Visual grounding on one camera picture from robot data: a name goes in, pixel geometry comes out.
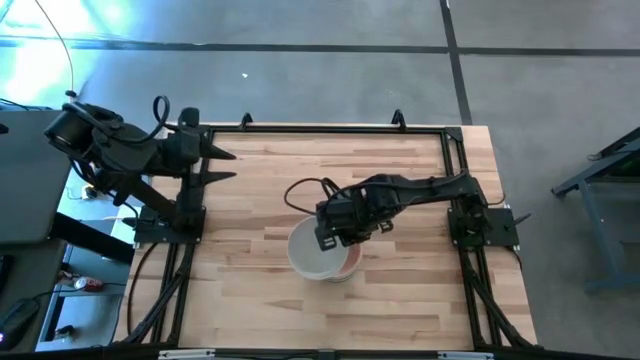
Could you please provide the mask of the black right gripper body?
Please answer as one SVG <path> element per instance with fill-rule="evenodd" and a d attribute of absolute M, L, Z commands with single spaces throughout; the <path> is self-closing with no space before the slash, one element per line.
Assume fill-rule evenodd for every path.
<path fill-rule="evenodd" d="M 380 231 L 379 223 L 392 221 L 400 212 L 400 198 L 392 187 L 354 186 L 316 205 L 315 230 L 331 233 L 342 246 L 352 246 L 369 240 Z"/>

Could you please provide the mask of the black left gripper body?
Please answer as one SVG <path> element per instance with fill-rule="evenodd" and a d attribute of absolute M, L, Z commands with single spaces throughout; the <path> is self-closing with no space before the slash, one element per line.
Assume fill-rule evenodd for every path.
<path fill-rule="evenodd" d="M 162 175 L 182 177 L 191 173 L 193 165 L 205 158 L 204 153 L 212 144 L 208 131 L 170 125 L 162 140 Z"/>

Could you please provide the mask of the large white speckled bowl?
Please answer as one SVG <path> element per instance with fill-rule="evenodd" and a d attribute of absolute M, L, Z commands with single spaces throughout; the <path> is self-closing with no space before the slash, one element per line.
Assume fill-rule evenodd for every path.
<path fill-rule="evenodd" d="M 340 241 L 334 248 L 322 250 L 315 236 L 314 216 L 299 222 L 288 237 L 287 256 L 291 267 L 308 280 L 336 280 L 345 265 L 348 250 Z"/>

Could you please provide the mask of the reddish brown bowl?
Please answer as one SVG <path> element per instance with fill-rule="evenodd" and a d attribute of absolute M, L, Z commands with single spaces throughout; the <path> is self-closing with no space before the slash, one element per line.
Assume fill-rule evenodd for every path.
<path fill-rule="evenodd" d="M 327 278 L 328 282 L 338 283 L 350 279 L 356 272 L 362 259 L 362 248 L 360 244 L 352 245 L 348 248 L 348 253 L 344 264 L 332 276 Z"/>

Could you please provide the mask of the black desk beam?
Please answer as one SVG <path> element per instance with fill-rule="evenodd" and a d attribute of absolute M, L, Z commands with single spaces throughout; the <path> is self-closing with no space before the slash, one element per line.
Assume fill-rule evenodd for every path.
<path fill-rule="evenodd" d="M 49 236 L 123 264 L 130 265 L 134 257 L 131 244 L 61 213 L 55 214 Z"/>

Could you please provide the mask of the grey desk top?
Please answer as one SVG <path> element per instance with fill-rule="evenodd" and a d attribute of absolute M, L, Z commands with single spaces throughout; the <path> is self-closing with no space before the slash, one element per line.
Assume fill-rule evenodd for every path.
<path fill-rule="evenodd" d="M 0 111 L 0 245 L 30 244 L 49 234 L 70 173 L 66 155 L 44 130 L 57 111 Z"/>

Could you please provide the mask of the red drink can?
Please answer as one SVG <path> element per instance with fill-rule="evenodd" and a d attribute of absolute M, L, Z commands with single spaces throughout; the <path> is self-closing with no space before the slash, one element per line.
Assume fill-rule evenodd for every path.
<path fill-rule="evenodd" d="M 104 283 L 92 277 L 82 276 L 75 280 L 74 288 L 78 291 L 100 292 L 104 288 Z"/>

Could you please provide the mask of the blue-grey metal cart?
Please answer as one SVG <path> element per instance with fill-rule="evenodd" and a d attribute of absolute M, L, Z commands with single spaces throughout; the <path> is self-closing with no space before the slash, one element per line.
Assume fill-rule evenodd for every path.
<path fill-rule="evenodd" d="M 585 290 L 640 286 L 640 127 L 588 159 L 586 169 L 551 189 L 557 198 L 579 192 L 592 225 L 605 275 Z"/>

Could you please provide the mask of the black computer mouse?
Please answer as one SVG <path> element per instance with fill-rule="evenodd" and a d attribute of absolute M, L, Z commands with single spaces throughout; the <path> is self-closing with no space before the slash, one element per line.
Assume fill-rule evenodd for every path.
<path fill-rule="evenodd" d="M 35 299 L 24 298 L 0 316 L 0 350 L 10 350 L 21 342 L 39 309 Z"/>

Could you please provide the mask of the black aluminium table frame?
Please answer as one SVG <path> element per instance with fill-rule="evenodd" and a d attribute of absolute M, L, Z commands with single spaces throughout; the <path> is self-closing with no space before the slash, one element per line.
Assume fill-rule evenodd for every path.
<path fill-rule="evenodd" d="M 180 347 L 265 360 L 473 349 L 446 204 L 402 213 L 392 232 L 364 244 L 355 274 L 339 283 L 297 274 L 287 238 L 322 198 L 322 177 L 348 185 L 377 173 L 423 178 L 468 169 L 488 200 L 498 201 L 503 189 L 486 127 L 255 124 L 218 127 L 215 142 L 236 159 L 210 169 L 236 176 L 205 193 L 205 233 L 184 298 Z"/>

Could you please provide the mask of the silver frame bracket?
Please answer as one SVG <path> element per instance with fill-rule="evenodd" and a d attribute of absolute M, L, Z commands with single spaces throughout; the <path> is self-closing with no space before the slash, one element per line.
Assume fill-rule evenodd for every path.
<path fill-rule="evenodd" d="M 215 360 L 214 349 L 172 349 L 159 352 L 157 360 Z"/>
<path fill-rule="evenodd" d="M 439 351 L 438 360 L 495 360 L 493 353 L 470 351 Z"/>

